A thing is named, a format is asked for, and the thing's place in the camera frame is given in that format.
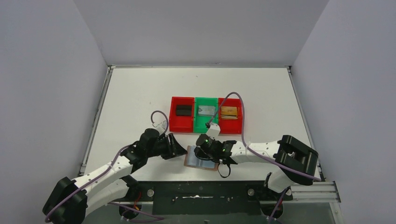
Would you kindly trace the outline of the tan leather card holder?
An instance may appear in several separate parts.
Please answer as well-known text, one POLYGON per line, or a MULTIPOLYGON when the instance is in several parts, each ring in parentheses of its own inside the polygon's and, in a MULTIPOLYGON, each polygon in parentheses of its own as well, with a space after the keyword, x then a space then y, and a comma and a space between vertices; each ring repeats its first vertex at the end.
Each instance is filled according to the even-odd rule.
POLYGON ((188 154, 185 155, 185 159, 184 159, 184 166, 185 167, 197 168, 197 169, 203 169, 203 170, 210 170, 210 171, 217 171, 218 170, 218 164, 217 163, 215 163, 213 161, 205 161, 205 160, 199 159, 194 154, 194 149, 195 149, 195 146, 188 146, 187 147, 188 154))

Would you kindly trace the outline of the red bin with black card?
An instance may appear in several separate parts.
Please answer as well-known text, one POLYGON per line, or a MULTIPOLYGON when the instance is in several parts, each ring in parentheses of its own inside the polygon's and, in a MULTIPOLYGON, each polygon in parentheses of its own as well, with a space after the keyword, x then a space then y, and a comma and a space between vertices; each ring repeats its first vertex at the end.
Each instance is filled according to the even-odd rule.
POLYGON ((195 98, 192 97, 172 97, 170 104, 170 131, 175 133, 192 133, 194 120, 195 98), (177 116, 176 105, 192 105, 191 116, 177 116))

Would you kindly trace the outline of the green plastic bin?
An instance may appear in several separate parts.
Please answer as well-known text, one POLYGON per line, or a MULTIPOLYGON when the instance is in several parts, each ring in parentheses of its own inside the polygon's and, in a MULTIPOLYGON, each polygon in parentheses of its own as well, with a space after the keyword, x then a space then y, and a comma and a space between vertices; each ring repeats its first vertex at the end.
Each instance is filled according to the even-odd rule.
POLYGON ((206 123, 212 118, 212 116, 199 116, 198 106, 199 105, 213 105, 218 109, 218 99, 217 98, 200 98, 195 97, 194 104, 194 120, 193 120, 193 132, 194 133, 206 133, 207 127, 206 123))

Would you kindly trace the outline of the red bin with gold cards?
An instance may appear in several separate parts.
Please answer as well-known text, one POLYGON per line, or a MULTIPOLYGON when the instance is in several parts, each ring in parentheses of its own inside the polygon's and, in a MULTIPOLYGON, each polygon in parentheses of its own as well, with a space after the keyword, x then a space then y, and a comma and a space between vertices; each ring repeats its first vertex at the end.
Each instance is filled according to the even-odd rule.
POLYGON ((237 119, 221 119, 220 118, 220 111, 219 111, 219 118, 218 124, 220 126, 220 133, 221 134, 241 134, 242 130, 242 106, 241 101, 238 98, 218 98, 218 105, 219 109, 222 106, 235 106, 238 107, 238 118, 237 119))

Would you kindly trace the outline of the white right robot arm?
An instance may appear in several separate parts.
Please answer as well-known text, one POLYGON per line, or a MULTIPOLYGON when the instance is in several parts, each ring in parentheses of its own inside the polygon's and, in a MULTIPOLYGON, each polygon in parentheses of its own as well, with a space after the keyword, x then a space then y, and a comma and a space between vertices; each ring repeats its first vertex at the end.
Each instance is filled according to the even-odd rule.
POLYGON ((266 187, 281 193, 293 184, 310 186, 320 181, 315 176, 318 152, 291 135, 283 135, 278 141, 245 143, 227 140, 220 142, 201 134, 196 141, 195 154, 204 160, 224 164, 227 167, 241 163, 270 163, 277 171, 266 176, 266 187))

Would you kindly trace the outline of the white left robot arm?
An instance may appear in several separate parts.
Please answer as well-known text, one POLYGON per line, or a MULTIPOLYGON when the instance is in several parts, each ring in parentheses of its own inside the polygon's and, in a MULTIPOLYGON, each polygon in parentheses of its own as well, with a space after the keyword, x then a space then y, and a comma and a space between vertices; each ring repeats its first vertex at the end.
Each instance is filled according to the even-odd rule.
POLYGON ((42 211, 45 222, 80 224, 85 217, 116 199, 138 197, 139 183, 131 174, 147 164, 151 157, 164 160, 186 155, 188 152, 172 133, 159 133, 148 128, 140 139, 121 148, 115 157, 102 167, 83 176, 59 180, 42 211))

